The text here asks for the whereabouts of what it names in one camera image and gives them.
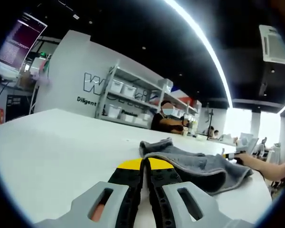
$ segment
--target white storage bin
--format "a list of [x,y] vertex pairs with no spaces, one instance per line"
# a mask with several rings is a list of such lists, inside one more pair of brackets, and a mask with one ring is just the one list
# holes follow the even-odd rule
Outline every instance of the white storage bin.
[[139,117],[134,117],[133,123],[148,126],[148,121],[143,120],[142,118]]
[[126,121],[126,122],[133,122],[133,120],[134,120],[134,116],[132,116],[132,115],[127,115],[127,114],[121,114],[121,116],[120,116],[120,119],[121,120],[124,120],[124,121]]
[[123,85],[124,85],[123,82],[113,79],[112,84],[111,84],[111,90],[114,92],[120,93]]
[[122,94],[129,97],[134,97],[136,88],[127,84],[124,84],[122,88]]
[[174,108],[173,112],[172,112],[172,115],[175,116],[175,117],[179,117],[179,109],[178,108]]
[[181,118],[182,116],[185,115],[185,112],[183,110],[179,110],[179,114],[178,114],[178,117]]
[[141,118],[141,119],[143,119],[143,120],[148,121],[148,120],[150,120],[151,115],[141,113],[141,114],[138,115],[138,117]]
[[169,79],[161,79],[157,81],[157,84],[160,88],[163,88],[163,90],[166,93],[171,93],[172,87],[173,87],[173,82]]
[[117,119],[120,111],[122,110],[121,107],[117,107],[115,105],[110,104],[109,105],[109,112],[108,112],[108,116],[114,119]]

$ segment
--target hand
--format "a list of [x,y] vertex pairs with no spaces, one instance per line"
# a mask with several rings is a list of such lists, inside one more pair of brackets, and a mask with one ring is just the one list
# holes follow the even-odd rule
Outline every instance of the hand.
[[184,125],[184,126],[187,126],[188,122],[189,122],[188,120],[184,120],[184,121],[183,121],[183,125]]
[[243,164],[247,164],[247,160],[249,160],[249,158],[251,158],[251,155],[247,154],[247,153],[239,153],[239,154],[235,154],[234,155],[236,158],[239,158],[243,161]]

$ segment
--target monitor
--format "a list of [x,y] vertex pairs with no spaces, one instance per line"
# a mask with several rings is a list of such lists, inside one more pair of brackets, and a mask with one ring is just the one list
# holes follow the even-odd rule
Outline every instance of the monitor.
[[243,133],[241,132],[240,139],[247,138],[248,142],[253,139],[253,134]]
[[8,80],[16,80],[22,64],[47,25],[33,16],[23,13],[0,50],[0,75]]
[[247,149],[246,153],[248,153],[248,154],[252,154],[252,153],[253,153],[257,141],[258,141],[258,138],[253,138],[253,139],[251,139],[251,140],[249,141],[249,143],[248,143],[248,149]]

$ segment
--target cable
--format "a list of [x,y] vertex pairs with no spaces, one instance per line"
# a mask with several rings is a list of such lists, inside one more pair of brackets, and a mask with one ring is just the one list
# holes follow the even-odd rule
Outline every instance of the cable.
[[7,86],[8,84],[9,84],[9,82],[4,85],[4,87],[3,87],[2,90],[0,91],[0,95],[2,94],[3,90],[6,88],[6,86]]
[[34,91],[33,91],[33,95],[32,95],[32,99],[31,99],[31,101],[30,101],[30,107],[29,107],[29,112],[28,112],[29,115],[31,114],[31,112],[32,112],[32,110],[33,110],[33,108],[34,108],[34,106],[35,106],[35,104],[36,104],[36,102],[33,104],[33,100],[34,100],[34,96],[35,96],[35,92],[36,92],[36,90],[37,90],[37,87],[39,87],[39,86],[37,85],[37,83],[38,83],[38,82],[35,83]]

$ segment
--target black ceiling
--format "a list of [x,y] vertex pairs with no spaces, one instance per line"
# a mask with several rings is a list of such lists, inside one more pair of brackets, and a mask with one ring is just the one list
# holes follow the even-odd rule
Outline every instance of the black ceiling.
[[[258,26],[272,25],[267,12],[248,0],[176,1],[195,19],[213,46],[232,98],[285,104],[285,65],[265,63],[262,57]],[[209,53],[164,0],[39,0],[27,12],[48,24],[44,36],[62,38],[69,29],[90,34],[92,41],[169,78],[204,105],[209,102],[212,107],[228,106],[226,101],[213,99],[226,98],[226,94]],[[267,84],[266,96],[259,96],[262,83]],[[279,110],[261,104],[234,106]]]

